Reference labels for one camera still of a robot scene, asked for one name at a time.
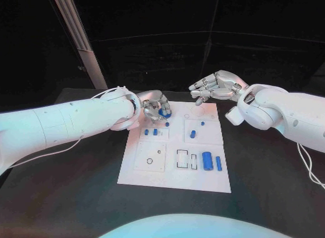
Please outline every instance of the cable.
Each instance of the cable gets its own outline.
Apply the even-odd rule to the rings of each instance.
[[[92,98],[96,98],[100,94],[106,94],[110,90],[115,90],[115,89],[126,89],[125,87],[116,87],[116,88],[110,88],[108,89],[106,91],[100,92],[99,94],[96,94],[95,96],[90,97]]]
[[[37,157],[34,157],[34,158],[26,160],[24,162],[21,162],[21,163],[18,163],[18,164],[10,166],[8,169],[13,168],[13,167],[16,167],[16,166],[18,166],[18,165],[21,165],[21,164],[24,164],[26,162],[29,162],[29,161],[31,161],[31,160],[36,160],[37,158],[40,158],[40,157],[43,157],[43,156],[54,155],[54,154],[59,154],[59,153],[62,153],[62,152],[70,150],[70,149],[77,145],[77,143],[80,142],[82,138],[83,138],[83,136],[80,137],[80,139],[76,141],[76,143],[75,143],[75,144],[73,144],[73,145],[72,145],[66,150],[62,150],[62,151],[57,151],[57,152],[53,152],[53,153],[44,154],[44,155],[40,155],[40,156],[37,156]]]
[[[306,168],[307,168],[307,170],[309,170],[310,180],[312,180],[316,184],[319,184],[319,185],[323,187],[323,189],[325,189],[325,183],[320,182],[320,180],[318,179],[318,177],[316,177],[315,174],[312,173],[312,159],[310,159],[310,155],[309,155],[306,149],[303,148],[303,146],[302,146],[299,143],[296,143],[296,146],[297,146],[297,151],[299,151],[300,157],[302,157],[302,159],[303,159],[305,166],[306,166]],[[303,154],[302,154],[302,152],[300,152],[300,148],[303,149],[303,151],[305,151],[305,153],[306,153],[306,155],[307,155],[307,158],[309,158],[309,161],[310,161],[310,166],[307,165],[306,160],[305,160],[305,158],[303,158]]]

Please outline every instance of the blue block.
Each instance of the blue block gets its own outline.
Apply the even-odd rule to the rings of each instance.
[[[192,132],[191,132],[191,138],[194,138],[195,137],[195,131],[192,130]]]
[[[165,118],[169,118],[169,117],[171,117],[171,113],[167,114],[167,115],[162,114],[162,109],[161,109],[161,108],[159,108],[159,110],[158,110],[158,114],[159,114],[162,117],[165,117]]]
[[[220,156],[215,157],[215,161],[217,161],[217,170],[221,171],[221,162],[220,162]]]
[[[203,153],[204,170],[214,170],[213,156],[210,152]]]

